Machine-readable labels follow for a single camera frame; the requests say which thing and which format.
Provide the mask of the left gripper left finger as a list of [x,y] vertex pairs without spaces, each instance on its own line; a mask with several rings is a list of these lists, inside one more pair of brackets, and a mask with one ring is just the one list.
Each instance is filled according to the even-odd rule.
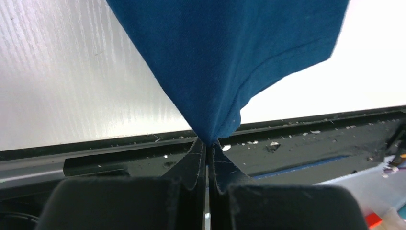
[[38,230],[202,230],[205,144],[161,177],[76,177],[52,192]]

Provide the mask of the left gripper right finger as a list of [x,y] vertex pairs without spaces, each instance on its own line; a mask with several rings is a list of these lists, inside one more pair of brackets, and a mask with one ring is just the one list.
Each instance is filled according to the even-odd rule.
[[213,230],[365,230],[346,189],[324,185],[256,184],[215,143],[207,149]]

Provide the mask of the navy blue printed t-shirt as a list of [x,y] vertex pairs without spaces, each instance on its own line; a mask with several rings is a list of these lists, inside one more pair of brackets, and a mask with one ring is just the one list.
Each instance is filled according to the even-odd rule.
[[330,58],[346,0],[110,0],[166,95],[207,145],[250,99]]

